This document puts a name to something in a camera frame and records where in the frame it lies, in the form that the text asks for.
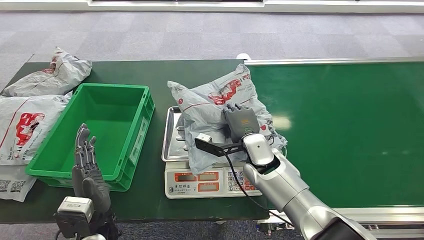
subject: gray carpet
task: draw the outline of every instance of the gray carpet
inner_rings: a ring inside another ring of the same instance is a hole
[[[59,46],[94,61],[424,57],[424,15],[0,11],[0,89]],[[123,224],[123,240],[281,239],[253,221]],[[0,239],[51,239],[55,224],[0,225]]]

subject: digital weighing scale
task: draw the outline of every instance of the digital weighing scale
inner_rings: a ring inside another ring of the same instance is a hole
[[[238,178],[249,196],[262,195],[244,176],[243,162],[233,164],[236,176],[233,175],[228,163],[216,164],[211,170],[193,175],[189,167],[184,128],[177,126],[180,117],[182,118],[182,114],[177,106],[168,109],[162,147],[162,160],[166,163],[164,175],[166,197],[169,199],[245,197],[235,178]]]

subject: barcode label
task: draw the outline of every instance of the barcode label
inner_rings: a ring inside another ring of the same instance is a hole
[[[11,180],[0,180],[0,193],[7,192],[11,182]]]
[[[14,181],[10,189],[11,193],[20,193],[26,181]]]

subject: green plastic crate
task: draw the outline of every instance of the green plastic crate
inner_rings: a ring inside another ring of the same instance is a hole
[[[82,123],[96,136],[96,160],[111,191],[127,191],[155,109],[147,86],[83,83],[32,161],[32,175],[52,187],[72,187],[75,137]]]

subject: plastic mailer bag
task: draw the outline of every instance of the plastic mailer bag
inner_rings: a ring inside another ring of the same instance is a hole
[[[272,147],[281,150],[287,144],[286,139],[275,131],[273,118],[258,100],[250,71],[243,64],[238,65],[235,71],[193,89],[173,81],[168,81],[168,87],[182,112],[188,163],[195,175],[209,170],[214,164],[228,162],[225,156],[217,157],[199,150],[195,144],[195,138],[200,133],[211,136],[214,143],[232,143],[224,131],[227,121],[223,109],[228,103],[252,108],[259,122],[259,133]],[[244,152],[233,153],[229,157],[232,162],[247,159]]]
[[[33,72],[6,87],[6,97],[65,95],[90,75],[93,64],[80,60],[59,47],[54,50],[50,68]]]
[[[0,165],[28,164],[71,97],[0,98]]]
[[[36,178],[25,174],[27,166],[0,166],[0,199],[23,202]]]

